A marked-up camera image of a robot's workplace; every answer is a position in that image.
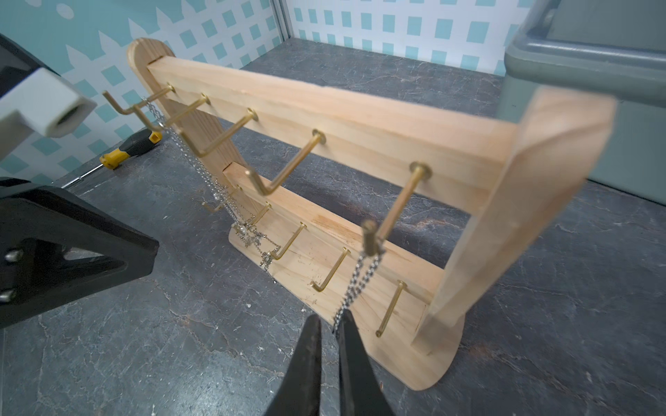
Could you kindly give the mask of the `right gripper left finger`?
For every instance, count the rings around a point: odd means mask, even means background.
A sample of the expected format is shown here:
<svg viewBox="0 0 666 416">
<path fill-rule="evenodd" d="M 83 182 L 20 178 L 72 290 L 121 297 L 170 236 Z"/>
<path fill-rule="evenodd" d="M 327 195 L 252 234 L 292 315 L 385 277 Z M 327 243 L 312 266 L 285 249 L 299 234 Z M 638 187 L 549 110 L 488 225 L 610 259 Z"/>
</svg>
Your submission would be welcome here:
<svg viewBox="0 0 666 416">
<path fill-rule="evenodd" d="M 322 322 L 318 315 L 310 315 L 265 415 L 319 415 L 321 378 Z"/>
</svg>

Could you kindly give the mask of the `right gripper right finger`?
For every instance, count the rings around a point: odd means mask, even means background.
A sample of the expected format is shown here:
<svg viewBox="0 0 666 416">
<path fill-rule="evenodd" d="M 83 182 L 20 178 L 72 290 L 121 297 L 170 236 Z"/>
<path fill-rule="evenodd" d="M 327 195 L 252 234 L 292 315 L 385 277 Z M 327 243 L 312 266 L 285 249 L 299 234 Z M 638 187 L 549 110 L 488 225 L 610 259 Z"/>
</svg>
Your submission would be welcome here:
<svg viewBox="0 0 666 416">
<path fill-rule="evenodd" d="M 350 310 L 344 310 L 336 339 L 339 346 L 341 415 L 395 415 L 376 379 Z"/>
</svg>

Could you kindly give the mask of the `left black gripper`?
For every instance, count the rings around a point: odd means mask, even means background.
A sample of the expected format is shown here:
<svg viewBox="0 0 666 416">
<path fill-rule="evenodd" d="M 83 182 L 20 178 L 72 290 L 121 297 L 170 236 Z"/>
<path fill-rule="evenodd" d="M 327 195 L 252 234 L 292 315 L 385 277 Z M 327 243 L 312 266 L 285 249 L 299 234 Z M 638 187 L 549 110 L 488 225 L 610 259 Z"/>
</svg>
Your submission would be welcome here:
<svg viewBox="0 0 666 416">
<path fill-rule="evenodd" d="M 56 72 L 34 57 L 23 47 L 12 41 L 7 36 L 2 35 L 1 41 L 1 73 L 0 73 L 0 95 L 5 96 L 18 86 L 22 81 L 38 69 L 48 69 Z"/>
</svg>

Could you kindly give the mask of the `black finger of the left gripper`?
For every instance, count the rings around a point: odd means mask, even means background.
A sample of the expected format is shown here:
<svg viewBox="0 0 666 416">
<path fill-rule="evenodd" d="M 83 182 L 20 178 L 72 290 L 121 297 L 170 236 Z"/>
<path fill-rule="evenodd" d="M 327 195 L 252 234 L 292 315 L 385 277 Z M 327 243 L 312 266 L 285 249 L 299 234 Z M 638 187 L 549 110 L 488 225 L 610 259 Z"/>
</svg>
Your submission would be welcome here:
<svg viewBox="0 0 666 416">
<path fill-rule="evenodd" d="M 1 181 L 1 326 L 152 273 L 160 244 L 67 190 Z"/>
</svg>

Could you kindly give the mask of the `wooden jewelry display stand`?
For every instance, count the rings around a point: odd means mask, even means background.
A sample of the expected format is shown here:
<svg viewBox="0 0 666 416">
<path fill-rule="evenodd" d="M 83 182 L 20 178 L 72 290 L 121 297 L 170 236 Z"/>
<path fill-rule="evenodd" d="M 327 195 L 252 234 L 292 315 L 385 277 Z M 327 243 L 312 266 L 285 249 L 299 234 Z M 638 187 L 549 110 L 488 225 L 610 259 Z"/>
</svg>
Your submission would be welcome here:
<svg viewBox="0 0 666 416">
<path fill-rule="evenodd" d="M 183 60 L 149 38 L 127 57 L 148 93 L 128 112 L 221 185 L 232 245 L 326 322 L 350 310 L 369 356 L 416 391 L 442 379 L 468 310 L 584 185 L 617 108 L 543 87 L 511 123 Z M 401 187 L 381 225 L 284 187 L 313 156 Z M 416 194 L 470 216 L 444 267 L 389 240 Z"/>
</svg>

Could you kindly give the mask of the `yellow black screwdriver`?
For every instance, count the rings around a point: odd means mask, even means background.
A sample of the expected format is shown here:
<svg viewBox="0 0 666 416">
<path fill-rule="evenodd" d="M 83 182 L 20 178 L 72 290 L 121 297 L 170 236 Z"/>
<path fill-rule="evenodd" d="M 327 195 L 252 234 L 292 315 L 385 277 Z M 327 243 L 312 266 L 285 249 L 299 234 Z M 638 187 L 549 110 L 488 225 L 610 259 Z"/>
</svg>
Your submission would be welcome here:
<svg viewBox="0 0 666 416">
<path fill-rule="evenodd" d="M 62 189 L 72 187 L 77 182 L 87 178 L 88 176 L 96 173 L 102 168 L 109 170 L 116 170 L 121 164 L 130 158 L 138 157 L 150 152 L 162 141 L 162 134 L 154 132 L 150 129 L 142 129 L 137 133 L 133 133 L 130 137 L 126 138 L 117 149 L 103 154 L 99 158 L 99 165 L 93 169 L 88 170 L 86 173 L 77 176 L 74 180 L 62 186 Z"/>
</svg>

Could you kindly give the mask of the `green plastic storage box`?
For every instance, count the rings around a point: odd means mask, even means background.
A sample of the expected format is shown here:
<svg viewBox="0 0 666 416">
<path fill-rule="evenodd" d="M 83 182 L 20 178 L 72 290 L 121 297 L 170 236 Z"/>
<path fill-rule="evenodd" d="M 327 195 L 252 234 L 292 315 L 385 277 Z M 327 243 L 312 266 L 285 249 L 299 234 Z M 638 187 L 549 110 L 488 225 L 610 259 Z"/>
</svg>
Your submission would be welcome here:
<svg viewBox="0 0 666 416">
<path fill-rule="evenodd" d="M 542 85 L 617 98 L 591 180 L 665 202 L 665 3 L 536 1 L 509 39 L 496 116 L 517 122 Z"/>
</svg>

